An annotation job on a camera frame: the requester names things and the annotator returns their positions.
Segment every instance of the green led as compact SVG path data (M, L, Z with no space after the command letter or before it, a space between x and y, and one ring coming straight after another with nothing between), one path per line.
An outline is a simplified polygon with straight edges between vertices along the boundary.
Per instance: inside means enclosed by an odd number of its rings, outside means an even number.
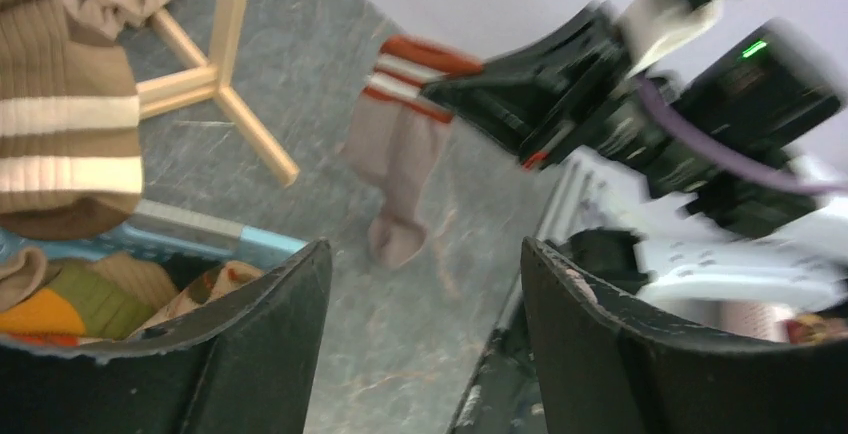
M765 49L766 46L768 46L768 43L766 41L757 41L757 42L751 44L750 46L748 46L747 49L742 51L742 58L748 59L749 57L753 56L757 52Z

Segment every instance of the wooden rack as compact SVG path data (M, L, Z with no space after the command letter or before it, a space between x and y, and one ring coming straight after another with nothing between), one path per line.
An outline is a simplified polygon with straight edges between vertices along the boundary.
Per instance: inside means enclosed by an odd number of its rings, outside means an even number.
M215 1L208 56L167 10L162 9L151 17L151 27L186 70L138 84L141 118L214 99L280 182L289 186L297 179L300 169L231 86L246 7L247 0Z

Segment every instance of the blue plastic bin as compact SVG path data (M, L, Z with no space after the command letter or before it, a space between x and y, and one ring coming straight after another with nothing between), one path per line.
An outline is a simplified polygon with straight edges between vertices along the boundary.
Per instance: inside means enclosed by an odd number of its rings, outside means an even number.
M40 247L49 259L98 260L118 251L137 259L164 262L172 254L238 260L268 271L306 242L177 207L143 200L129 221L94 239L42 242L0 229L0 260L25 246Z

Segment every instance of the brown and white striped fabric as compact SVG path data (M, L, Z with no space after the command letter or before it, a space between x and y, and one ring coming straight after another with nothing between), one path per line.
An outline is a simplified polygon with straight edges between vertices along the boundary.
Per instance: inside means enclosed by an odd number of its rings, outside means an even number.
M477 59L406 36L387 40L353 109L341 155L385 201L368 230L373 256L396 268L427 240L418 202L450 136L453 115L419 96L445 75L482 71Z
M0 227L87 238L135 210L139 99L124 50L60 0L0 0Z

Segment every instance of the marble floor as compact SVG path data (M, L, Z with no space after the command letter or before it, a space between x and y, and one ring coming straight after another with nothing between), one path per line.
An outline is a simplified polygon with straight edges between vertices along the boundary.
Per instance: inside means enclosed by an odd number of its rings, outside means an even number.
M201 46L213 3L171 6ZM392 32L363 0L250 0L234 85L300 164L288 189L211 102L142 127L147 198L330 239L335 274L310 434L445 432L555 180L522 172L457 126L422 203L431 242L399 270L375 265L364 233L380 197L335 152L363 74ZM122 42L139 80L180 68L148 31Z

